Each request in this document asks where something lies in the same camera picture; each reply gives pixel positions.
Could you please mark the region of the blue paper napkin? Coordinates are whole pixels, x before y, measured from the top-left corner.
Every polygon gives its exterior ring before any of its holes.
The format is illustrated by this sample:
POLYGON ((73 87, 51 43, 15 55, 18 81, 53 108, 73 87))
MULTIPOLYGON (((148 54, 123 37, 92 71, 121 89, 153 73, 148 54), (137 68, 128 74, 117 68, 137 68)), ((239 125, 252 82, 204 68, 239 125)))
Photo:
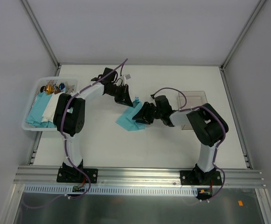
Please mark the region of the blue paper napkin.
POLYGON ((128 107, 123 114, 116 120, 116 124, 121 126, 127 131, 139 131, 146 128, 145 124, 137 123, 133 117, 140 111, 142 108, 141 102, 135 102, 132 107, 128 107))

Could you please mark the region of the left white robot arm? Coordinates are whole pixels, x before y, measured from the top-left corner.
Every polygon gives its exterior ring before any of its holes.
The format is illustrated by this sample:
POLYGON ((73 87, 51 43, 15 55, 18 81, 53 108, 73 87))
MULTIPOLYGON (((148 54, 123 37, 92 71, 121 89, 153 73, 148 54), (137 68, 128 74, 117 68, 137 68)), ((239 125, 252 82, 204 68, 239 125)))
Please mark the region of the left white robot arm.
POLYGON ((62 93, 58 98, 53 124, 60 132, 64 143, 65 159, 62 168, 68 171, 67 176, 73 182, 81 181, 84 176, 78 134, 84 127, 86 103, 105 94, 114 97, 118 104, 133 105, 127 84, 91 84, 74 95, 62 93))

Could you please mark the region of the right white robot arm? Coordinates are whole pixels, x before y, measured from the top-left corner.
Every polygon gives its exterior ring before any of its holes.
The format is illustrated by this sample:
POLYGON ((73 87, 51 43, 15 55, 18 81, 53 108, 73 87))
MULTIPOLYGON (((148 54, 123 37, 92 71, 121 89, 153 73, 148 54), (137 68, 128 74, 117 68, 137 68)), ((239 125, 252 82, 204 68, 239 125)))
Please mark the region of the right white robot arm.
POLYGON ((200 155, 193 171, 199 184, 207 184, 217 170, 215 159, 219 145, 225 140, 228 125, 209 104, 173 110, 169 103, 145 102, 133 118, 137 123, 150 125, 159 119, 169 127, 189 124, 200 141, 200 155))

